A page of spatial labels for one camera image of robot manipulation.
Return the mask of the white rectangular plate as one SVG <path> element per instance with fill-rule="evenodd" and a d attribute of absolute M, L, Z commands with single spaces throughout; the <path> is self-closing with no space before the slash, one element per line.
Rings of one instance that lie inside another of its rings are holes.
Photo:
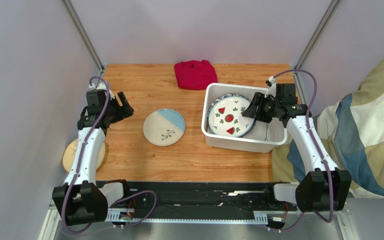
<path fill-rule="evenodd" d="M 249 138 L 257 141 L 269 140 L 270 124 L 262 121 L 256 121 L 252 130 L 248 134 Z"/>

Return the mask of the white plastic bin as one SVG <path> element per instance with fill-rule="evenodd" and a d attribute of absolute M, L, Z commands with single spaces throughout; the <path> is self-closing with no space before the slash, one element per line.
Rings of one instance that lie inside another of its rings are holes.
<path fill-rule="evenodd" d="M 254 140 L 248 134 L 256 120 L 242 117 L 256 92 L 266 94 L 267 88 L 212 83 L 206 88 L 201 131 L 210 147 L 268 153 L 285 144 L 288 133 L 283 123 L 274 118 L 269 124 L 269 139 Z"/>

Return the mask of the light blue plate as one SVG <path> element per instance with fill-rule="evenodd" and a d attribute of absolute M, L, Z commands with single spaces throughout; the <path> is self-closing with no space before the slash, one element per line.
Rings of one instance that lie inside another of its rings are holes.
<path fill-rule="evenodd" d="M 184 117 L 173 109 L 158 109 L 149 114 L 143 123 L 143 135 L 155 146 L 166 147 L 177 143 L 184 135 Z"/>

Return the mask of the round wooden board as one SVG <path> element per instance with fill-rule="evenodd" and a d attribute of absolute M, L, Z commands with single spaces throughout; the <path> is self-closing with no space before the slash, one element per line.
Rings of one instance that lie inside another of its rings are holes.
<path fill-rule="evenodd" d="M 74 157 L 76 155 L 77 149 L 78 149 L 79 139 L 76 138 L 73 140 L 65 149 L 64 154 L 62 156 L 62 167 L 65 170 L 65 172 L 69 172 L 72 168 Z M 98 161 L 97 161 L 97 169 L 100 169 L 103 165 L 103 162 L 105 160 L 105 155 L 107 151 L 107 145 L 104 142 L 100 148 L 99 155 L 98 155 Z"/>

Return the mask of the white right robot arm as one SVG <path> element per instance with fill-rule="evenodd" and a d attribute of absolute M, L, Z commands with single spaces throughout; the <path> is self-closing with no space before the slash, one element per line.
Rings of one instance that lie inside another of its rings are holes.
<path fill-rule="evenodd" d="M 297 185 L 276 183 L 274 198 L 296 205 L 304 213 L 343 210 L 351 174 L 341 170 L 325 150 L 309 107 L 298 103 L 295 84 L 273 84 L 272 87 L 275 95 L 255 92 L 242 116 L 268 124 L 273 119 L 280 120 L 292 136 L 305 169 L 305 177 Z"/>

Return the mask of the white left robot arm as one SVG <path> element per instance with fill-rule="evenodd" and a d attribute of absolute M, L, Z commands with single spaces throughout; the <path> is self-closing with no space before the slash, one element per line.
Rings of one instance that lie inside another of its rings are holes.
<path fill-rule="evenodd" d="M 97 186 L 96 173 L 101 149 L 111 124 L 134 114 L 122 91 L 117 97 L 110 90 L 86 93 L 87 105 L 77 122 L 78 143 L 71 170 L 62 186 L 52 191 L 52 200 L 66 226 L 103 222 L 108 210 L 127 190 L 124 179 Z"/>

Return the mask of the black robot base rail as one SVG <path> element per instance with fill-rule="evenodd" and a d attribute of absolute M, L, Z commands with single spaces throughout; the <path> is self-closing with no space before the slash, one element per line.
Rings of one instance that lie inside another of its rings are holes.
<path fill-rule="evenodd" d="M 268 216 L 297 210 L 275 199 L 273 182 L 129 181 L 127 185 L 126 196 L 139 196 L 113 204 L 106 221 L 263 224 Z"/>

